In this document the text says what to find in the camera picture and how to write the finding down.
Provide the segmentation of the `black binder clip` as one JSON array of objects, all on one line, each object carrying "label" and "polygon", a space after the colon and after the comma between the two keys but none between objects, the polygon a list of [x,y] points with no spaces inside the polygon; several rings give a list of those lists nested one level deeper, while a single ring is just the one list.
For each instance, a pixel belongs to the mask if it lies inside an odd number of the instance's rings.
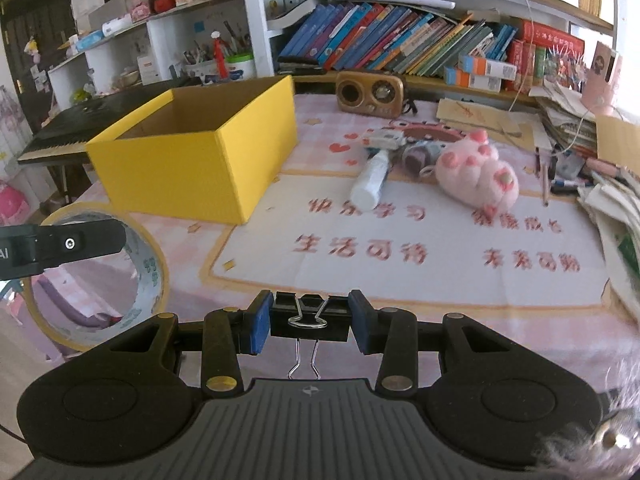
[{"label": "black binder clip", "polygon": [[295,362],[286,378],[293,379],[302,365],[302,341],[311,340],[309,366],[314,378],[320,379],[317,365],[321,341],[346,342],[352,326],[348,300],[343,296],[320,296],[294,292],[276,292],[270,307],[270,335],[295,342]]}]

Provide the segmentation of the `yellow tape roll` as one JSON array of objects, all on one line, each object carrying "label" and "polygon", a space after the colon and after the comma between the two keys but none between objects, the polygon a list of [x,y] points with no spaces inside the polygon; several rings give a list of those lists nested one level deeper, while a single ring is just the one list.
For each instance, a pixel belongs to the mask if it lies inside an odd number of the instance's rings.
[{"label": "yellow tape roll", "polygon": [[160,246],[130,214],[107,204],[76,203],[50,214],[44,226],[114,220],[124,248],[114,255],[63,263],[23,278],[20,293],[36,326],[53,342],[87,351],[166,311],[169,272]]}]

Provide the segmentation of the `white spray bottle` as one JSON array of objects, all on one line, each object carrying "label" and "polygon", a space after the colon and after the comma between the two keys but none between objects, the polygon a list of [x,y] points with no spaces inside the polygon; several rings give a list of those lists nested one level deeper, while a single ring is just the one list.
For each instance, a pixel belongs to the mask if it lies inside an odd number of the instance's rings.
[{"label": "white spray bottle", "polygon": [[350,191],[349,199],[357,209],[366,212],[378,206],[389,171],[389,151],[379,150],[367,161]]}]

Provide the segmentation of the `pink plush paw toy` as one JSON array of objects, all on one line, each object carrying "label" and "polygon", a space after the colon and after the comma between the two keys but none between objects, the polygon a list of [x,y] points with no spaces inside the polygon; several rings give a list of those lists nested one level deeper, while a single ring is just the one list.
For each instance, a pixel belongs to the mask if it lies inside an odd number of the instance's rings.
[{"label": "pink plush paw toy", "polygon": [[445,193],[489,219],[509,212],[520,196],[513,167],[500,158],[483,129],[471,131],[445,148],[434,173]]}]

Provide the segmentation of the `blue toy truck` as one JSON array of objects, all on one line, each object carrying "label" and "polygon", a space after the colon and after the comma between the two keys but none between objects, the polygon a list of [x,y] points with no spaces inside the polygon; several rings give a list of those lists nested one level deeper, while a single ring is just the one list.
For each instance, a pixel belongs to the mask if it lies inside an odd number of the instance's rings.
[{"label": "blue toy truck", "polygon": [[448,146],[448,142],[436,139],[409,142],[405,145],[400,156],[405,173],[415,179],[428,177],[433,173],[439,156]]}]

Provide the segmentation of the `small red white box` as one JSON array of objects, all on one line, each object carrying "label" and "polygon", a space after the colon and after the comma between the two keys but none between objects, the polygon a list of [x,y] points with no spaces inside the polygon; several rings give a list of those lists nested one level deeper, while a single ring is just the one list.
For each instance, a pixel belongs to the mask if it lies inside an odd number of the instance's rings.
[{"label": "small red white box", "polygon": [[406,138],[402,130],[384,128],[369,132],[363,137],[362,144],[369,150],[394,152],[406,144]]}]

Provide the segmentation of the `black electronic keyboard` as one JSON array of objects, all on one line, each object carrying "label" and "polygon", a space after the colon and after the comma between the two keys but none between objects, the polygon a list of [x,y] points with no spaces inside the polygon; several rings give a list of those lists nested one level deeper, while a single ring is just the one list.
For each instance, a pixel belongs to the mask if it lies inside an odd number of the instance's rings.
[{"label": "black electronic keyboard", "polygon": [[42,128],[17,157],[21,166],[60,166],[89,161],[86,144],[103,130],[165,91],[199,86],[194,77],[137,86],[101,96],[63,110]]}]

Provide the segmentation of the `pink checkered table mat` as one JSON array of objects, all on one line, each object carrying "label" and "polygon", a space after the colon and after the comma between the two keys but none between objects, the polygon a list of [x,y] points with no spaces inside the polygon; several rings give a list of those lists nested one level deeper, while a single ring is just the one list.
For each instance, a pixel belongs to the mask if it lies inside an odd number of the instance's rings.
[{"label": "pink checkered table mat", "polygon": [[399,167],[362,212],[349,199],[368,159],[362,139],[398,123],[296,93],[295,117],[296,147],[242,226],[120,210],[100,179],[74,204],[107,204],[151,233],[168,266],[166,311],[183,321],[243,309],[263,289],[359,289],[375,307],[422,321],[475,318],[599,390],[638,367],[639,317],[610,289],[597,227],[577,200],[544,198],[532,154],[489,138],[520,182],[514,206],[495,218]]}]

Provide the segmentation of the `yellow cardboard box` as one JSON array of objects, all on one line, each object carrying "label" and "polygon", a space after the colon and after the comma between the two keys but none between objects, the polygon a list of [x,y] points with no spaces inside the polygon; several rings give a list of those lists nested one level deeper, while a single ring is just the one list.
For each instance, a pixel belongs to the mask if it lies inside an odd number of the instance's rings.
[{"label": "yellow cardboard box", "polygon": [[289,76],[168,90],[86,145],[114,207],[242,226],[297,144]]}]

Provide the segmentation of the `brown retro radio speaker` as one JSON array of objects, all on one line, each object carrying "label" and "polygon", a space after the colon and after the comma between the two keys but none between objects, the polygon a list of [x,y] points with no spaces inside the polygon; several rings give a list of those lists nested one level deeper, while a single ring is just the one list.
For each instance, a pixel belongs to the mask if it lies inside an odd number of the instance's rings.
[{"label": "brown retro radio speaker", "polygon": [[395,119],[405,107],[406,84],[401,76],[376,70],[341,70],[335,95],[342,112]]}]

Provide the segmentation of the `red pen bottle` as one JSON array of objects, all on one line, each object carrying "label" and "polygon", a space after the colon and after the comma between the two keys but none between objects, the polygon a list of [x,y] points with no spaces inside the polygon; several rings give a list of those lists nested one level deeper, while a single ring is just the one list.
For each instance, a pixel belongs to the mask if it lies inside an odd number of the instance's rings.
[{"label": "red pen bottle", "polygon": [[218,76],[222,80],[229,78],[229,71],[226,64],[226,42],[221,38],[218,30],[213,30],[210,34],[213,41],[214,59],[217,65]]}]

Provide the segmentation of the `orange white medicine box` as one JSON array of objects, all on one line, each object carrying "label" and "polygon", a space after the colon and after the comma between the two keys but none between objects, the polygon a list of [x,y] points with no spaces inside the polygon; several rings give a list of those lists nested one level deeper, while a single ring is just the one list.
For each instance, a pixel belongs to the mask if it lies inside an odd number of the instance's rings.
[{"label": "orange white medicine box", "polygon": [[471,75],[499,78],[507,81],[514,81],[518,74],[518,68],[513,64],[471,55],[461,55],[458,67],[462,72]]}]

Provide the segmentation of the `pile of papers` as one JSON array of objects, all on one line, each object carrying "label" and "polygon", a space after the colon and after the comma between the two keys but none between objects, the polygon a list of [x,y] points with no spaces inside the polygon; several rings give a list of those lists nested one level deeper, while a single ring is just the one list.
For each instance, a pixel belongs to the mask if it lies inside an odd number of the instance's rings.
[{"label": "pile of papers", "polygon": [[561,154],[585,159],[593,182],[578,202],[596,225],[610,289],[633,318],[639,316],[639,126],[624,113],[603,115],[580,94],[543,84],[529,90],[544,111],[547,128]]}]

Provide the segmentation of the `row of leaning books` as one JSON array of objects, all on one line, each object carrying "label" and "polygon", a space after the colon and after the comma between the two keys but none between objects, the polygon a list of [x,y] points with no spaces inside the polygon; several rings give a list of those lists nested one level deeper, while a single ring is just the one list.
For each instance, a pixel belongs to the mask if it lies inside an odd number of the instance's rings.
[{"label": "row of leaning books", "polygon": [[475,15],[455,20],[435,10],[379,2],[309,1],[280,50],[280,74],[378,70],[445,78],[467,58],[504,62],[518,30]]}]

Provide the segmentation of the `white bookshelf unit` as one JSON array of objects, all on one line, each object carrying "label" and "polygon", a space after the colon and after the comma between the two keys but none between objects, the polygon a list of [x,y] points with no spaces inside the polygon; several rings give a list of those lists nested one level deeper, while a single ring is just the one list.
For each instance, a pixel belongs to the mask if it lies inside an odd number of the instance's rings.
[{"label": "white bookshelf unit", "polygon": [[566,32],[583,28],[608,39],[615,37],[613,24],[562,0],[198,0],[116,30],[113,35],[85,50],[83,55],[88,67],[93,70],[96,86],[105,89],[114,81],[116,68],[124,60],[122,50],[114,47],[114,41],[143,27],[149,38],[150,55],[158,74],[167,80],[179,56],[194,44],[198,35],[193,26],[202,20],[204,10],[228,4],[239,13],[240,23],[250,35],[258,75],[268,76],[276,69],[280,44],[292,35],[303,18],[311,14],[316,4],[345,1],[405,3],[454,16],[494,12],[502,18],[529,18]]}]

